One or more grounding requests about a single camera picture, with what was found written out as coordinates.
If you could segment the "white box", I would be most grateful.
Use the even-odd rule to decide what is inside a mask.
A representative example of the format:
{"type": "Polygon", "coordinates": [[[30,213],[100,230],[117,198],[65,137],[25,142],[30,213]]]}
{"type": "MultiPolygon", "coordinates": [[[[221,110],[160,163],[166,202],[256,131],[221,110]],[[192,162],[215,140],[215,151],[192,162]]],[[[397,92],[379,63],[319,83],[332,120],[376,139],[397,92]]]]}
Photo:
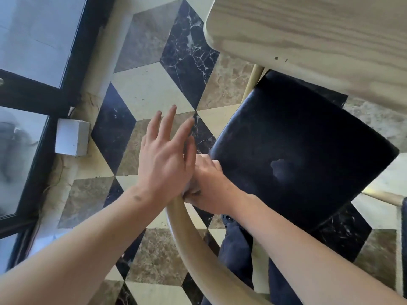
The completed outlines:
{"type": "Polygon", "coordinates": [[[55,153],[81,157],[87,155],[90,123],[76,119],[58,119],[55,153]]]}

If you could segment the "black window frame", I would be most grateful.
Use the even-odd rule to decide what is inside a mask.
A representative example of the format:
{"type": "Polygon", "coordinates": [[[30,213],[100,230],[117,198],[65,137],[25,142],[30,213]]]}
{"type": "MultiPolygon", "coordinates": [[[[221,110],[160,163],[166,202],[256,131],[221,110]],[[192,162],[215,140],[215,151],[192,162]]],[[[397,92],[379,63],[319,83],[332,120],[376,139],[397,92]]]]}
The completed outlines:
{"type": "Polygon", "coordinates": [[[55,158],[115,0],[0,0],[0,276],[22,262],[55,158]]]}

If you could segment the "light wooden table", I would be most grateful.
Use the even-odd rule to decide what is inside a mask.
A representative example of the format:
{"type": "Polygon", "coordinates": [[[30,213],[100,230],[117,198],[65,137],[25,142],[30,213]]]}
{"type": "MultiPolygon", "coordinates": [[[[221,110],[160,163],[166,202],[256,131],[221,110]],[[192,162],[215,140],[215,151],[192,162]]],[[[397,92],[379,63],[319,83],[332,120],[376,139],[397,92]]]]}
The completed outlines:
{"type": "Polygon", "coordinates": [[[407,113],[407,0],[215,0],[211,48],[407,113]]]}

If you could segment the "person's dark blue trousers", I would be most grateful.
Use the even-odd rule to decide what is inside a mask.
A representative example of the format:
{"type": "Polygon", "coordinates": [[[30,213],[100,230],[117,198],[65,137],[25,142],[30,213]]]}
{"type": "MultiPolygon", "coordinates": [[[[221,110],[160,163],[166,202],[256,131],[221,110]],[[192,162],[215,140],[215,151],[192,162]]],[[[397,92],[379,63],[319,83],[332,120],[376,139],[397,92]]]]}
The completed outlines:
{"type": "MultiPolygon", "coordinates": [[[[222,214],[226,228],[218,259],[240,281],[253,289],[253,237],[232,217],[222,214]]],[[[303,305],[274,262],[269,259],[270,300],[274,305],[303,305]]]]}

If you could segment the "person's right hand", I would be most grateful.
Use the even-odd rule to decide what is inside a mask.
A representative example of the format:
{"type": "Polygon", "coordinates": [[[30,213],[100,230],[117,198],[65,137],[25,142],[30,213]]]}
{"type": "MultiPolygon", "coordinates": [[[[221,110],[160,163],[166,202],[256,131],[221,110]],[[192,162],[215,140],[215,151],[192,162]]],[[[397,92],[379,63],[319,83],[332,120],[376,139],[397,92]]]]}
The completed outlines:
{"type": "Polygon", "coordinates": [[[252,200],[224,174],[221,164],[208,154],[196,155],[195,171],[189,188],[182,195],[185,202],[213,214],[235,215],[252,200]]]}

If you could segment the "person's left hand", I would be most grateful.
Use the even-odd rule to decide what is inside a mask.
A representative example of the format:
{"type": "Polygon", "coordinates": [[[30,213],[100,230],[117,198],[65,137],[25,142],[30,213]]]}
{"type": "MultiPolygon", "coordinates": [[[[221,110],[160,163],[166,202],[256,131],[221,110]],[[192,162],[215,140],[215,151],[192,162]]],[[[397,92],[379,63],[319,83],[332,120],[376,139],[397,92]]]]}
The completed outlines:
{"type": "Polygon", "coordinates": [[[170,140],[159,139],[161,111],[150,120],[146,135],[149,151],[139,156],[137,195],[163,209],[185,189],[183,178],[184,144],[195,124],[193,117],[186,119],[170,140]]]}

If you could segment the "person's right forearm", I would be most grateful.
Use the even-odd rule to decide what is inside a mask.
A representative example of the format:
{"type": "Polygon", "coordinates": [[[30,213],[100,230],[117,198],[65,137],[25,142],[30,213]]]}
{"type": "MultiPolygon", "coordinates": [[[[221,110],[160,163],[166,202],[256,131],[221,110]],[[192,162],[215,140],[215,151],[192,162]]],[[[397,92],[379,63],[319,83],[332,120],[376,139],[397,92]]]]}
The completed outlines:
{"type": "Polygon", "coordinates": [[[407,305],[407,300],[239,191],[231,216],[261,244],[303,305],[407,305]]]}

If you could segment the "wooden chair with black seat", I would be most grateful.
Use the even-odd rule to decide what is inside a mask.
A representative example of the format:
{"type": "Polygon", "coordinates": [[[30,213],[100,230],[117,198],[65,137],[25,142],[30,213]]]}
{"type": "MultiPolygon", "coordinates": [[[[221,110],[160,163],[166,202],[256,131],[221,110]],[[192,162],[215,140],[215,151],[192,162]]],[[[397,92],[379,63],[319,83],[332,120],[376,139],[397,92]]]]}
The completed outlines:
{"type": "Polygon", "coordinates": [[[352,200],[399,149],[344,110],[346,99],[269,70],[201,152],[239,189],[394,288],[396,231],[374,229],[352,200]]]}

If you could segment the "person's left forearm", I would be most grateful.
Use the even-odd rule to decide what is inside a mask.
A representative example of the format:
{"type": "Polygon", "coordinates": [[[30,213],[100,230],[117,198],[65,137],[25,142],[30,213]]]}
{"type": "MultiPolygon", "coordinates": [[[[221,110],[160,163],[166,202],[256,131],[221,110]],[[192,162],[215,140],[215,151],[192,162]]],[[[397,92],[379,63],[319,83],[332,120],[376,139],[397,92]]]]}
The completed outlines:
{"type": "Polygon", "coordinates": [[[0,305],[87,305],[119,257],[179,194],[128,189],[0,276],[0,305]]]}

